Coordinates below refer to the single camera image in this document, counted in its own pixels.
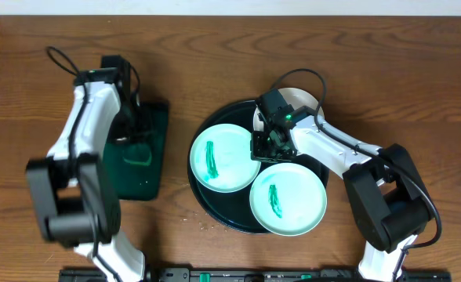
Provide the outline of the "green sponge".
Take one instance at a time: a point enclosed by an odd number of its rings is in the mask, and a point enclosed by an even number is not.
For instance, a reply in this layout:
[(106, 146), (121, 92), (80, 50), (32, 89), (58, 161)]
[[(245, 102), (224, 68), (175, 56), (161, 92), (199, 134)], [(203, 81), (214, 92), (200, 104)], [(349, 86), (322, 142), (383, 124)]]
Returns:
[(122, 152), (122, 159), (130, 165), (150, 166), (152, 162), (151, 147), (147, 143), (131, 143)]

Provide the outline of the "white plate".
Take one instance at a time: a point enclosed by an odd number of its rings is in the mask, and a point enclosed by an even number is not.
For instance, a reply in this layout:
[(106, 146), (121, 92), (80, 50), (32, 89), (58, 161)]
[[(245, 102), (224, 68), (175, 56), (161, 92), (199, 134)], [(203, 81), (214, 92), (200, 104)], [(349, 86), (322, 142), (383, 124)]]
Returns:
[[(291, 121), (294, 124), (293, 127), (295, 127), (295, 123), (299, 122), (301, 119), (312, 117), (312, 113), (318, 106), (318, 100), (305, 90), (290, 87), (279, 89), (279, 92), (285, 98), (286, 102), (292, 105), (293, 112), (287, 114), (285, 118), (278, 119), (276, 122), (280, 120)], [(260, 119), (259, 113), (256, 107), (252, 119), (254, 131), (263, 130), (263, 121)]]

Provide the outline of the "mint green plate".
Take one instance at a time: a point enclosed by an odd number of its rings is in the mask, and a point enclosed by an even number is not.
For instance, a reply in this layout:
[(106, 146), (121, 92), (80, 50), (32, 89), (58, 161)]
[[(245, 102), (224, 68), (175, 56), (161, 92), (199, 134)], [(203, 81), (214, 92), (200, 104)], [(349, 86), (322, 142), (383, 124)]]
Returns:
[(218, 193), (233, 193), (249, 185), (261, 163), (251, 158), (252, 134), (233, 124), (208, 127), (191, 146), (189, 165), (197, 181)]
[(274, 164), (254, 180), (250, 208), (266, 230), (285, 237), (310, 232), (323, 219), (327, 194), (320, 178), (299, 164)]

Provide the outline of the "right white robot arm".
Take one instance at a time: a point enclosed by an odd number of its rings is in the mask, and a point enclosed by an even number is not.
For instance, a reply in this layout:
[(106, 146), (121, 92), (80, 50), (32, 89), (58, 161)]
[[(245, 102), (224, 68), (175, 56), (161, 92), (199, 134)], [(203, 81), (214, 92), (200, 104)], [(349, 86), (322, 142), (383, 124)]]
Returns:
[(419, 248), (426, 224), (441, 218), (408, 151), (363, 143), (309, 107), (260, 110), (252, 157), (275, 166), (297, 154), (315, 159), (343, 181), (354, 221), (366, 241), (361, 278), (396, 281), (406, 255)]

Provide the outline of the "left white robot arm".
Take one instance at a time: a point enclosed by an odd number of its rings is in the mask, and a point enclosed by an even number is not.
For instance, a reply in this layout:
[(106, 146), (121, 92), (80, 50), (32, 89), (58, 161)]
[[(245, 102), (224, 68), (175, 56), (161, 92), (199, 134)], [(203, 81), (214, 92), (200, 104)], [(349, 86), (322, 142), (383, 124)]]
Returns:
[(145, 256), (121, 230), (117, 194), (103, 152), (122, 108), (129, 108), (130, 69), (78, 72), (74, 102), (60, 137), (25, 175), (42, 237), (92, 261), (109, 281), (142, 281)]

